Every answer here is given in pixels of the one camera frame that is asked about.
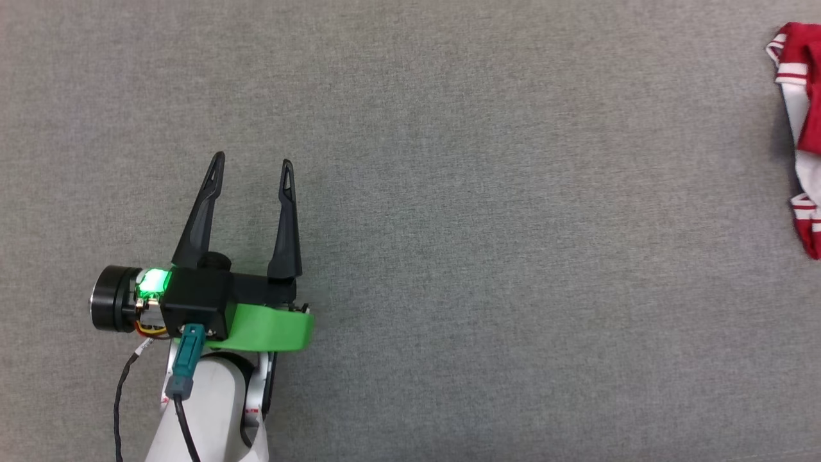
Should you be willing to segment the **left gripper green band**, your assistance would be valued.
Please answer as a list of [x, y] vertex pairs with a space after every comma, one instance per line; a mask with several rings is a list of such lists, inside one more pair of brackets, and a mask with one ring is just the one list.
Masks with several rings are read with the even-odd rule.
[[284, 160], [278, 188], [280, 214], [267, 277], [197, 267], [209, 251], [214, 207], [222, 193], [226, 155], [209, 163], [169, 269], [107, 266], [90, 295], [98, 330], [153, 336], [178, 343], [188, 325], [200, 325], [209, 348], [243, 352], [293, 352], [307, 347], [314, 317], [295, 308], [303, 273], [295, 172]]

